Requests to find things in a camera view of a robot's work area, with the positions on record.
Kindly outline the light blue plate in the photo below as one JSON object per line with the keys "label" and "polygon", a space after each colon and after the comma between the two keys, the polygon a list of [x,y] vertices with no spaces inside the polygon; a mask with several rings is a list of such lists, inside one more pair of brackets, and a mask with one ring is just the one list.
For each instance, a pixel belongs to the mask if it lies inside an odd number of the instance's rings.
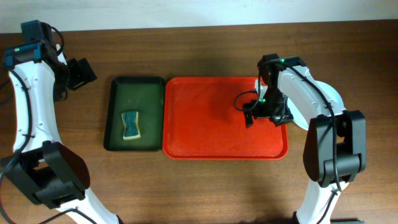
{"label": "light blue plate", "polygon": [[[316,81],[316,83],[320,86],[322,90],[326,92],[326,94],[336,103],[338,103],[340,106],[344,107],[343,100],[340,96],[340,94],[329,84],[321,82],[321,81]],[[293,122],[300,128],[304,130],[308,130],[308,123],[306,122],[305,118],[301,114],[301,112],[297,109],[297,107],[294,105],[294,103],[291,101],[290,98],[287,99],[287,106],[290,110],[290,112],[293,115]]]}

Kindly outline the green yellow sponge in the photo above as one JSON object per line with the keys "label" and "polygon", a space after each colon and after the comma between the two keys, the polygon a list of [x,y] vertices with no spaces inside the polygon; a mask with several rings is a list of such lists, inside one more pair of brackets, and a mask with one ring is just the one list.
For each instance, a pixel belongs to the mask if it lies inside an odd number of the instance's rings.
{"label": "green yellow sponge", "polygon": [[123,139],[127,141],[140,138],[139,113],[137,111],[127,111],[121,117],[124,126]]}

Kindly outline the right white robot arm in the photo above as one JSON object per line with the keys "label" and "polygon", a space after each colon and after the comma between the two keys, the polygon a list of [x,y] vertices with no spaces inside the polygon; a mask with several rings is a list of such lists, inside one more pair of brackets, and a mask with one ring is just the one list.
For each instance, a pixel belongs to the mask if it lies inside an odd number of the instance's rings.
{"label": "right white robot arm", "polygon": [[334,100],[298,56],[263,55],[257,69],[257,98],[240,108],[246,127],[261,118],[275,126],[293,122],[289,102],[308,125],[303,164],[310,180],[292,223],[331,223],[340,195],[366,168],[366,118]]}

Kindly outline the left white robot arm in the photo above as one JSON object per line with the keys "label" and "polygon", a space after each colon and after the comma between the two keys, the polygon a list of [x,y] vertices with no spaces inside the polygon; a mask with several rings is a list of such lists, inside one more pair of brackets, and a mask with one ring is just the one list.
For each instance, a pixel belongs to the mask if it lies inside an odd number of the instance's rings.
{"label": "left white robot arm", "polygon": [[86,59],[67,60],[58,30],[48,23],[21,25],[24,41],[5,50],[16,101],[17,129],[13,155],[1,160],[9,179],[33,204],[56,209],[77,223],[120,223],[90,187],[84,160],[63,145],[54,104],[96,79]]}

